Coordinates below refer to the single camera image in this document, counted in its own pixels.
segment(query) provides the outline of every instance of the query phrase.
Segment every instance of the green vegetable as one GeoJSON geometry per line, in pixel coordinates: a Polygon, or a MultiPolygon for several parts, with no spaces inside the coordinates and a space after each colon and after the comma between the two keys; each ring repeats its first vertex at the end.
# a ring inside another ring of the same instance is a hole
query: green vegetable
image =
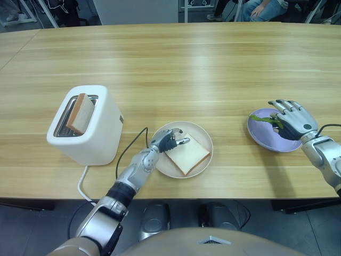
{"type": "Polygon", "coordinates": [[[279,120],[276,120],[276,119],[273,119],[270,117],[260,118],[256,115],[250,115],[250,117],[251,117],[251,119],[256,120],[256,121],[262,121],[262,122],[268,122],[270,124],[276,124],[280,129],[284,128],[283,124],[279,120]]]}

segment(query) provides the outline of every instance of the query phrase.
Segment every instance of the jeans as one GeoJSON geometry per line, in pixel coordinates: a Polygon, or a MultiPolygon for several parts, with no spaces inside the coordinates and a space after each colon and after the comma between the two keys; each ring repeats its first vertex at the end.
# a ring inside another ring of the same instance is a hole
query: jeans
{"type": "Polygon", "coordinates": [[[270,0],[259,17],[252,16],[252,11],[262,3],[263,0],[250,0],[245,3],[237,18],[237,21],[269,21],[279,15],[285,14],[287,9],[284,9],[277,0],[270,0]]]}

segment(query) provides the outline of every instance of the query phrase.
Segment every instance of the wood grain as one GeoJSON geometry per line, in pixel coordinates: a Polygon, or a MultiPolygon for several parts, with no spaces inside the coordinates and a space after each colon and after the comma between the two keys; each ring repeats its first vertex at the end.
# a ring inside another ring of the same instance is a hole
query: wood grain
{"type": "MultiPolygon", "coordinates": [[[[154,171],[137,198],[336,196],[301,150],[260,147],[246,120],[281,98],[303,104],[320,126],[339,122],[338,26],[191,23],[34,33],[0,70],[0,197],[80,198],[83,167],[50,146],[46,132],[67,92],[87,84],[106,86],[125,116],[118,155],[145,126],[151,137],[172,121],[197,123],[213,140],[204,173],[177,180],[154,171]]],[[[6,56],[1,48],[0,65],[6,56]]],[[[341,141],[335,127],[324,133],[341,141]]],[[[120,171],[143,147],[141,138],[120,171]]],[[[89,196],[100,198],[111,187],[116,161],[91,167],[89,196]]]]}
{"type": "Polygon", "coordinates": [[[0,34],[0,70],[38,33],[38,31],[39,29],[0,34]]]}

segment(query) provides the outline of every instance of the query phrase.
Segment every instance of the robotic arm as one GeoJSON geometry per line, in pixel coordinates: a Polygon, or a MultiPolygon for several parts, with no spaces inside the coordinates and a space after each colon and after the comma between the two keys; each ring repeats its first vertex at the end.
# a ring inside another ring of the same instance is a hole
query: robotic arm
{"type": "MultiPolygon", "coordinates": [[[[269,101],[280,112],[271,115],[283,128],[274,130],[285,139],[301,140],[303,152],[323,174],[324,179],[341,197],[341,146],[328,136],[319,136],[318,125],[310,113],[294,101],[269,101]]],[[[149,148],[135,155],[130,165],[96,204],[79,226],[76,237],[66,241],[49,256],[110,255],[122,232],[120,222],[133,197],[144,185],[159,158],[159,153],[189,142],[175,140],[180,129],[161,131],[152,138],[149,148]]]]}
{"type": "Polygon", "coordinates": [[[84,221],[76,237],[66,241],[49,256],[100,256],[110,255],[122,232],[120,222],[127,214],[133,197],[144,185],[159,159],[159,153],[190,141],[175,140],[180,129],[164,130],[154,135],[149,148],[135,155],[130,165],[119,175],[106,196],[102,197],[84,221]]]}
{"type": "Polygon", "coordinates": [[[341,197],[341,145],[331,137],[319,136],[315,119],[297,102],[275,100],[269,104],[280,111],[271,117],[283,124],[282,129],[274,127],[274,130],[285,139],[301,140],[310,162],[341,197]]]}

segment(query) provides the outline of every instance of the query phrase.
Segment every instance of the beige plate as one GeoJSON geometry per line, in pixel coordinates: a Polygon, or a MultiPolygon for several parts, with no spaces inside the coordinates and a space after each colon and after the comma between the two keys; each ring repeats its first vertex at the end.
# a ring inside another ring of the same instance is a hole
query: beige plate
{"type": "Polygon", "coordinates": [[[180,169],[173,163],[172,160],[169,159],[168,156],[166,156],[165,153],[160,154],[159,161],[156,164],[156,168],[163,174],[172,178],[185,179],[194,177],[199,173],[203,172],[212,160],[213,157],[212,140],[208,133],[202,127],[195,123],[186,121],[177,121],[166,124],[163,127],[161,127],[158,131],[173,128],[179,128],[183,131],[182,134],[177,133],[175,135],[176,139],[181,139],[186,135],[186,133],[189,133],[197,142],[199,142],[204,148],[210,151],[210,154],[208,157],[205,158],[204,161],[202,161],[199,165],[194,167],[193,170],[187,176],[185,176],[180,171],[180,169]]]}

